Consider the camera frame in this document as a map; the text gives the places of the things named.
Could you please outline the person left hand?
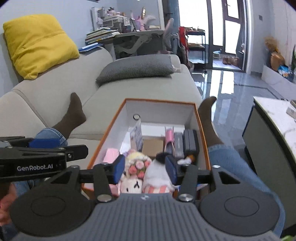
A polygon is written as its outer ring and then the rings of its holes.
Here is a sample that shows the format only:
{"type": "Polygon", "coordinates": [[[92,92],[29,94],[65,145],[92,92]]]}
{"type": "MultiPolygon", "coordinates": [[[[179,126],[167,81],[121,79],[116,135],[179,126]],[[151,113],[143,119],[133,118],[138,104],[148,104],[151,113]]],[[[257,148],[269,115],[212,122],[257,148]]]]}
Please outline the person left hand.
{"type": "Polygon", "coordinates": [[[0,222],[1,226],[11,223],[10,218],[10,206],[17,198],[16,188],[14,184],[10,184],[8,193],[1,199],[1,214],[0,222]]]}

